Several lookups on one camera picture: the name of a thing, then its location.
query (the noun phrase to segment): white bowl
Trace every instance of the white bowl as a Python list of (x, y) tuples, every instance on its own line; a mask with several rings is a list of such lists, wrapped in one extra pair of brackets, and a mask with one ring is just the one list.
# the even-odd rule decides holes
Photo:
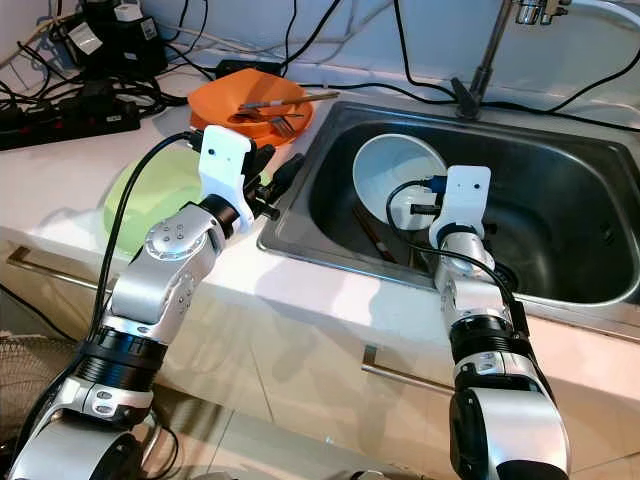
[[(378, 220), (387, 222), (387, 198), (394, 188), (410, 180), (445, 175), (446, 166), (428, 143), (398, 133), (378, 135), (368, 140), (353, 162), (353, 183), (360, 201)], [(391, 215), (402, 230), (422, 230), (433, 215), (412, 215), (412, 203), (433, 205), (435, 194), (424, 187), (411, 186), (391, 202)]]

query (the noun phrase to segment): orange bowl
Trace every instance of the orange bowl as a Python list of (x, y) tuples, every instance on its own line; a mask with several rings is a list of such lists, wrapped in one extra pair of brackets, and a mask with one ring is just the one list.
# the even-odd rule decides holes
[[(192, 124), (195, 127), (222, 125), (257, 140), (272, 136), (272, 126), (268, 122), (231, 120), (241, 104), (297, 98), (304, 94), (302, 87), (286, 78), (247, 68), (203, 85), (188, 98), (193, 111)], [(260, 111), (266, 115), (301, 113), (303, 117), (288, 117), (287, 120), (296, 131), (302, 131), (311, 120), (313, 107), (310, 103), (302, 103), (261, 108)]]

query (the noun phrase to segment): tiled floor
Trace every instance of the tiled floor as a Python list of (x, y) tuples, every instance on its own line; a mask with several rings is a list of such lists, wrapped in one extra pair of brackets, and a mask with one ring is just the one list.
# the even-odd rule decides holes
[[(347, 480), (370, 469), (392, 480), (427, 480), (173, 390), (160, 388), (156, 398), (180, 440), (167, 478), (219, 480), (212, 474), (225, 471), (238, 480)], [(163, 433), (146, 464), (150, 475), (164, 467), (172, 445)], [(580, 470), (571, 480), (640, 480), (640, 454)]]

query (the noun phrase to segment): cabinet door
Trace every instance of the cabinet door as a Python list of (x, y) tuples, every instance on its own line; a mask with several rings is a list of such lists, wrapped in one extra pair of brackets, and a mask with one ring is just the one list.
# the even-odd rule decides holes
[[(9, 242), (0, 242), (0, 282), (13, 293), (44, 313), (59, 329), (70, 336), (82, 338), (88, 328), (95, 292), (93, 290), (72, 285), (62, 280), (29, 272), (7, 265), (7, 257), (18, 246)], [(57, 255), (32, 251), (29, 261), (47, 265), (84, 278), (97, 278), (97, 269), (93, 265), (70, 260)], [(38, 325), (14, 325), (11, 319), (5, 319), (0, 330), (14, 329), (17, 333), (35, 333)], [(53, 332), (44, 329), (43, 334)]]
[(196, 291), (169, 346), (158, 382), (209, 402), (271, 421), (249, 348), (249, 310)]
[[(363, 372), (365, 342), (352, 332), (273, 313), (262, 315), (251, 345), (275, 424), (435, 478), (456, 478), (448, 426), (429, 427), (435, 399), (448, 396)], [(415, 362), (413, 355), (384, 352), (381, 361), (393, 368), (410, 371)]]
[[(16, 247), (5, 242), (1, 250), (3, 260)], [(28, 259), (71, 275), (97, 278), (98, 268), (58, 255), (32, 251)], [(64, 332), (75, 338), (86, 334), (95, 291), (6, 263), (0, 268), (0, 281), (41, 310)], [(157, 382), (271, 421), (248, 348), (251, 318), (245, 308), (215, 300), (212, 288), (202, 285), (169, 347)], [(19, 327), (22, 330), (18, 333), (36, 331), (26, 325)], [(10, 328), (0, 324), (2, 329)]]

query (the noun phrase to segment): white countertop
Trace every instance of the white countertop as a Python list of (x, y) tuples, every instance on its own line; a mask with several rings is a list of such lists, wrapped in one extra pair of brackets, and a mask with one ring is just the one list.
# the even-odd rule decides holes
[[(161, 83), (185, 94), (197, 86), (183, 73)], [(338, 100), (452, 116), (453, 107), (418, 104), (388, 95), (343, 92)], [(332, 102), (315, 104), (314, 121), (296, 141), (279, 147), (275, 165), (306, 152)], [(96, 266), (106, 235), (102, 204), (118, 174), (155, 143), (188, 127), (188, 107), (142, 122), (138, 131), (0, 152), (0, 237)], [(640, 162), (640, 135), (557, 118), (486, 111), (484, 121), (604, 138), (625, 144)], [(431, 377), (450, 381), (451, 360), (436, 293), (261, 251), (256, 241), (265, 220), (233, 237), (204, 287), (221, 299), (272, 308), (309, 322), (340, 322), (371, 341), (393, 338), (439, 352)], [(115, 270), (126, 259), (114, 262)], [(531, 341), (545, 373), (627, 398), (640, 399), (640, 344), (530, 318)]]

